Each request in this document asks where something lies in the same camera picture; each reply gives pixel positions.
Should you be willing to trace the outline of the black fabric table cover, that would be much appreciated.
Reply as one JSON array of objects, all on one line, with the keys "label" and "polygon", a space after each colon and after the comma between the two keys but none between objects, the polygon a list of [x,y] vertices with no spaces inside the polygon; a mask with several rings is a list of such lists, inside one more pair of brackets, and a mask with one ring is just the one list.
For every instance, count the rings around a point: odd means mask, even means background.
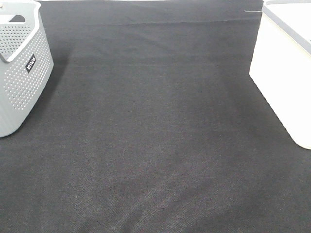
[{"label": "black fabric table cover", "polygon": [[249,76],[261,8],[42,2],[54,67],[0,141],[1,232],[310,232],[311,152]]}]

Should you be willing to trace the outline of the white plastic storage bin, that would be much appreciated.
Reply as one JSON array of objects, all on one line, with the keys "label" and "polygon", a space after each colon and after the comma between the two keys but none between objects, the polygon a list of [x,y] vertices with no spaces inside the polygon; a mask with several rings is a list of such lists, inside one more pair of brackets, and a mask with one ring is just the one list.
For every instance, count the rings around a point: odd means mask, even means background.
[{"label": "white plastic storage bin", "polygon": [[311,2],[266,0],[249,75],[293,141],[311,148]]}]

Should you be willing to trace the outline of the grey perforated laundry basket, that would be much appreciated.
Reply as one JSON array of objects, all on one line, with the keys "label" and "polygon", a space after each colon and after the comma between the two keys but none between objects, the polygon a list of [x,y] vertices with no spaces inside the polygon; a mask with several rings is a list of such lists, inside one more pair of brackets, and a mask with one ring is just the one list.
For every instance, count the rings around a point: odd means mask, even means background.
[{"label": "grey perforated laundry basket", "polygon": [[0,16],[22,16],[23,22],[0,21],[0,135],[19,129],[33,109],[54,63],[34,0],[2,0]]}]

